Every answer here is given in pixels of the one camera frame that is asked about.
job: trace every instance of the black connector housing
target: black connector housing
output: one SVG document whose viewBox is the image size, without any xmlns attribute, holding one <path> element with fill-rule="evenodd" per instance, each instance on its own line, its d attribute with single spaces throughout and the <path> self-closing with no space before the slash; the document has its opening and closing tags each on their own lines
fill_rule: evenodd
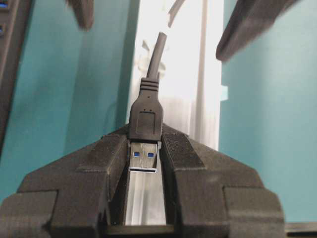
<svg viewBox="0 0 317 238">
<path fill-rule="evenodd" d="M 153 141 L 161 140 L 163 108 L 158 99 L 157 79 L 142 78 L 140 94 L 130 111 L 129 139 Z"/>
</svg>

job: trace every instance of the teal background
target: teal background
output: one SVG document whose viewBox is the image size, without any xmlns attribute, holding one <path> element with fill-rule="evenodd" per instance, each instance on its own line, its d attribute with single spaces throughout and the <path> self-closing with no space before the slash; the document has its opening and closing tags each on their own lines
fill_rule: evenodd
<svg viewBox="0 0 317 238">
<path fill-rule="evenodd" d="M 225 2 L 225 25 L 236 1 Z M 219 150 L 254 167 L 288 222 L 317 221 L 317 1 L 222 65 Z"/>
<path fill-rule="evenodd" d="M 26 173 L 124 125 L 138 0 L 96 0 L 81 31 L 64 0 L 35 0 L 0 159 L 0 203 Z"/>
</svg>

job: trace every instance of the white surface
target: white surface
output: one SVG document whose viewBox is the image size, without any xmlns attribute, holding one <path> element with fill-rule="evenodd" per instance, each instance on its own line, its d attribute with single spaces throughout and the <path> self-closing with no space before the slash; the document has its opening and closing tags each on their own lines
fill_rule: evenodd
<svg viewBox="0 0 317 238">
<path fill-rule="evenodd" d="M 153 49 L 172 4 L 172 0 L 140 2 L 127 121 L 146 74 L 139 70 L 144 63 L 139 59 L 152 54 L 141 47 L 142 41 Z M 159 86 L 164 123 L 214 149 L 218 149 L 221 97 L 221 62 L 215 50 L 222 28 L 223 0 L 186 0 L 167 36 L 162 57 L 166 72 Z"/>
</svg>

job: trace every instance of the black device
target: black device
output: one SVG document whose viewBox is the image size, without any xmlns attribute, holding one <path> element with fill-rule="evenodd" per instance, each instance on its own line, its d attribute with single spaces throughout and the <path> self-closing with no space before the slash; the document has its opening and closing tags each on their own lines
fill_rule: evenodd
<svg viewBox="0 0 317 238">
<path fill-rule="evenodd" d="M 0 0 L 0 153 L 32 0 Z"/>
</svg>

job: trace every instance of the black plastic part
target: black plastic part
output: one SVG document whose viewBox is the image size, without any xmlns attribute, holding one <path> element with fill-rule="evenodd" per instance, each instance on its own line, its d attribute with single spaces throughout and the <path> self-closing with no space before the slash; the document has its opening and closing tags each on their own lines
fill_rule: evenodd
<svg viewBox="0 0 317 238">
<path fill-rule="evenodd" d="M 51 220 L 56 191 L 14 194 L 0 207 L 1 238 L 50 238 Z"/>
<path fill-rule="evenodd" d="M 94 24 L 94 0 L 66 0 L 73 8 L 78 26 L 89 30 Z"/>
<path fill-rule="evenodd" d="M 158 99 L 156 79 L 142 78 L 140 94 L 133 103 L 129 120 L 129 139 L 156 143 L 160 141 L 163 108 Z"/>
<path fill-rule="evenodd" d="M 32 0 L 0 1 L 0 152 Z"/>
<path fill-rule="evenodd" d="M 296 2 L 298 0 L 238 0 L 217 46 L 216 58 L 229 60 Z"/>
<path fill-rule="evenodd" d="M 254 169 L 179 132 L 162 135 L 160 159 L 166 219 L 182 237 L 285 237 L 278 198 Z"/>
<path fill-rule="evenodd" d="M 126 125 L 28 174 L 0 208 L 1 238 L 12 231 L 28 238 L 26 229 L 52 238 L 285 238 L 278 198 L 254 169 L 166 125 L 160 159 L 167 225 L 124 226 L 127 133 Z"/>
</svg>

